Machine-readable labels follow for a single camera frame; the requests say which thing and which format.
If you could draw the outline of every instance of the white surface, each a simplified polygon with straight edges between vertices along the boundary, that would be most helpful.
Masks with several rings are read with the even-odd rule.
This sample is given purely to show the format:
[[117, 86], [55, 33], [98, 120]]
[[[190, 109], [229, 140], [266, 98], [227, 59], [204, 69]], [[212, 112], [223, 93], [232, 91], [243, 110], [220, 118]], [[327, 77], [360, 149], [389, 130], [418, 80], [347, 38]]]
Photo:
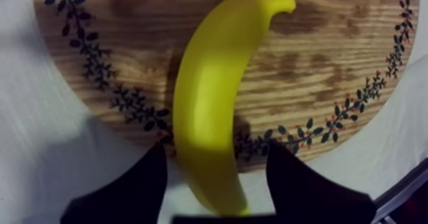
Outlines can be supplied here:
[[[422, 0], [421, 7], [428, 7]], [[123, 174], [146, 150], [94, 120], [52, 62], [31, 0], [0, 0], [0, 223], [58, 223], [74, 197]], [[428, 53], [422, 9], [411, 61]], [[377, 198], [428, 156], [428, 58], [410, 65], [357, 135], [308, 165]], [[240, 175], [253, 213], [273, 211], [264, 172]], [[170, 164], [159, 218], [205, 213]]]

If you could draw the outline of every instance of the round wooden board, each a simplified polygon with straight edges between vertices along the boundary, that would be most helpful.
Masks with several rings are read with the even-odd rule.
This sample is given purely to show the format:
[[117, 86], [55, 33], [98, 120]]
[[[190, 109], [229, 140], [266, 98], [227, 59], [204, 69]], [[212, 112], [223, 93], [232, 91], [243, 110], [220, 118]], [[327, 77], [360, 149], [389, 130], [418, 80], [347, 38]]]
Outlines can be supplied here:
[[[135, 144], [171, 148], [180, 60], [221, 0], [34, 0], [52, 57], [77, 96]], [[418, 0], [297, 0], [279, 14], [236, 98], [241, 170], [268, 142], [301, 160], [346, 141], [397, 85], [415, 37]]]

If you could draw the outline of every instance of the leaf pattern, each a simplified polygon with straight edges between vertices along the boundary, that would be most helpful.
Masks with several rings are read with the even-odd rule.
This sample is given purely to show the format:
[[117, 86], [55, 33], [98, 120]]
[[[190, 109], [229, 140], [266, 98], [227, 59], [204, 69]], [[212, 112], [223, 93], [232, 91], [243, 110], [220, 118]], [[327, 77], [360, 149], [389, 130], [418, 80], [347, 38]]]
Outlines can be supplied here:
[[[101, 48], [101, 44], [97, 41], [99, 39], [98, 32], [87, 31], [85, 28], [94, 18], [89, 12], [78, 8], [86, 1], [45, 0], [47, 6], [56, 5], [57, 14], [66, 11], [66, 23], [62, 27], [61, 34], [65, 38], [71, 37], [69, 39], [70, 47], [76, 48], [80, 55], [86, 58], [86, 62], [82, 64], [82, 75], [92, 81], [100, 91], [109, 91], [113, 94], [110, 108], [115, 108], [122, 112], [125, 123], [140, 123], [143, 130], [147, 132], [158, 130], [160, 138], [156, 143], [162, 145], [172, 144], [172, 126], [166, 121], [166, 118], [170, 115], [170, 110], [156, 110], [154, 106], [149, 106], [146, 103], [146, 97], [141, 93], [140, 88], [126, 88], [123, 84], [116, 83], [115, 78], [118, 72], [112, 68], [112, 64], [105, 61], [105, 58], [110, 56], [111, 50]], [[403, 21], [394, 26], [394, 30], [399, 34], [392, 36], [394, 50], [386, 57], [388, 66], [385, 75], [387, 78], [397, 78], [398, 67], [403, 65], [403, 52], [406, 51], [404, 44], [410, 41], [409, 33], [414, 30], [414, 25], [411, 22], [413, 16], [411, 1], [399, 1], [399, 6], [403, 9], [399, 15], [403, 18]], [[235, 135], [235, 157], [249, 162], [256, 155], [266, 156], [269, 145], [272, 142], [286, 146], [294, 154], [305, 145], [308, 148], [313, 145], [316, 137], [321, 138], [316, 139], [315, 142], [318, 140], [320, 143], [326, 143], [330, 140], [330, 137], [334, 142], [337, 142], [339, 140], [338, 131], [346, 128], [343, 120], [349, 120], [350, 118], [349, 122], [356, 122], [358, 115], [355, 113], [351, 115], [350, 112], [359, 111], [363, 113], [369, 100], [379, 99], [380, 90], [385, 87], [386, 80], [377, 71], [372, 78], [366, 78], [365, 86], [356, 91], [356, 98], [347, 95], [341, 105], [335, 104], [334, 114], [331, 119], [326, 119], [325, 125], [314, 129], [315, 121], [313, 118], [309, 118], [306, 126], [303, 126], [306, 128], [296, 127], [295, 134], [291, 134], [283, 125], [279, 125], [275, 132], [273, 129], [267, 129], [262, 136], [257, 136], [254, 139], [249, 134], [244, 134], [240, 131]]]

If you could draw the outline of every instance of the banana stem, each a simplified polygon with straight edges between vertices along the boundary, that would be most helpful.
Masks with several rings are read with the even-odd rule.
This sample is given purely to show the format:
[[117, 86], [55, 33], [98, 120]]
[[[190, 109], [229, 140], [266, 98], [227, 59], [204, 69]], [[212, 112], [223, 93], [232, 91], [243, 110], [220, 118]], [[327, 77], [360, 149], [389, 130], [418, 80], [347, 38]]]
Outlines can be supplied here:
[[296, 0], [260, 0], [260, 2], [269, 17], [280, 12], [292, 13], [296, 8]]

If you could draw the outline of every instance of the banana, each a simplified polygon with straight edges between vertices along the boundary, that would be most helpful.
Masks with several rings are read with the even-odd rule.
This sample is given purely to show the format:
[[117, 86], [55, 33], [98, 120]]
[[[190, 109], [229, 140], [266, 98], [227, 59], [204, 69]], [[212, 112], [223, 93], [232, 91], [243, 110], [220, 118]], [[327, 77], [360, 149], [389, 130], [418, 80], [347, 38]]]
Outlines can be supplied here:
[[234, 100], [272, 16], [295, 8], [294, 0], [225, 0], [184, 53], [173, 103], [176, 153], [190, 189], [214, 213], [249, 213], [232, 143]]

